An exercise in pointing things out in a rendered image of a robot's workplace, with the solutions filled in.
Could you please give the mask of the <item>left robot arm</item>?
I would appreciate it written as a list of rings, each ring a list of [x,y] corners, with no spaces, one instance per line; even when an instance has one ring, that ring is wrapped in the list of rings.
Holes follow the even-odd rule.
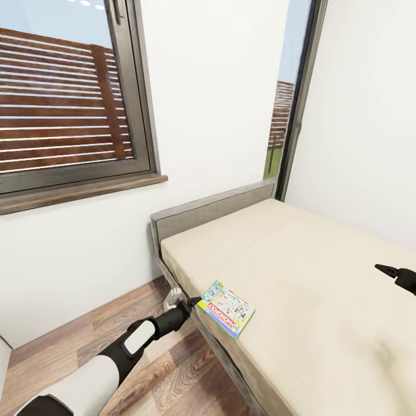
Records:
[[[127,332],[63,380],[49,386],[20,407],[14,416],[99,416],[110,398],[144,354],[144,348],[178,331],[201,296],[180,300],[173,288],[164,301],[165,313],[132,323]]]

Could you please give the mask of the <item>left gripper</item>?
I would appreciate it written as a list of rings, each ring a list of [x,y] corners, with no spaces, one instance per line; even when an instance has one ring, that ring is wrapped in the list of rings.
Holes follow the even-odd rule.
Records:
[[[187,302],[185,302],[184,299],[180,300],[179,304],[175,308],[162,314],[165,315],[169,321],[169,332],[178,331],[184,324],[184,322],[187,320],[187,318],[190,316],[191,310],[194,307],[194,305],[196,305],[201,300],[201,296],[189,298]]]

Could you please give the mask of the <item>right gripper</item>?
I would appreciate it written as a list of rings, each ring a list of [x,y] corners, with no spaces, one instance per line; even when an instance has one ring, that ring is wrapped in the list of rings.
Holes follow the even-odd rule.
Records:
[[[374,267],[394,279],[397,277],[395,284],[414,293],[416,296],[416,272],[406,268],[397,269],[393,266],[380,264],[376,264]]]

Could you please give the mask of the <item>board game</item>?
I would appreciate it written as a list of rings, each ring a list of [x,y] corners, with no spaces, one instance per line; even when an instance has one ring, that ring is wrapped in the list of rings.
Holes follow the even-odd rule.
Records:
[[[236,341],[249,323],[256,309],[216,281],[196,304],[233,341]]]

